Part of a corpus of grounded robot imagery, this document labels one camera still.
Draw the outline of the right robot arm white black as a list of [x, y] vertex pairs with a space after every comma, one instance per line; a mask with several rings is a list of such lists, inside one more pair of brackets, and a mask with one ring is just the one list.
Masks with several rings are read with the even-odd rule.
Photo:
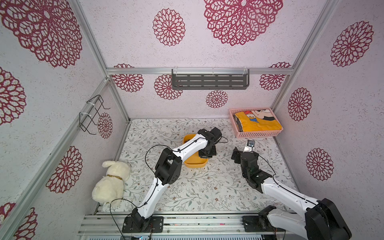
[[337, 206], [329, 199], [317, 200], [283, 184], [259, 168], [260, 155], [246, 146], [235, 148], [232, 159], [241, 166], [242, 176], [250, 187], [288, 206], [292, 213], [267, 206], [257, 216], [244, 216], [246, 232], [285, 230], [306, 240], [349, 240], [352, 232]]

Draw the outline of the yellow plastic storage box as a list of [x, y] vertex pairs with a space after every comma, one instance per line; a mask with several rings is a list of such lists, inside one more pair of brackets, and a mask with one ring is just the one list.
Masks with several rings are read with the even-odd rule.
[[[183, 143], [185, 144], [189, 140], [191, 140], [195, 134], [186, 135], [183, 139]], [[184, 161], [184, 164], [188, 168], [203, 168], [206, 166], [208, 159], [203, 159], [199, 157], [199, 152], [194, 153], [191, 157]]]

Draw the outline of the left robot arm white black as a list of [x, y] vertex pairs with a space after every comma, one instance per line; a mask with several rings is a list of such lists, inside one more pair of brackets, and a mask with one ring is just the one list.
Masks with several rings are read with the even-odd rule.
[[208, 131], [201, 129], [183, 145], [171, 149], [163, 149], [154, 170], [154, 180], [142, 203], [132, 210], [125, 218], [122, 233], [160, 233], [160, 221], [152, 220], [156, 205], [165, 190], [175, 183], [181, 175], [184, 162], [198, 153], [200, 157], [208, 158], [216, 155], [216, 144], [222, 138], [221, 130], [213, 128]]

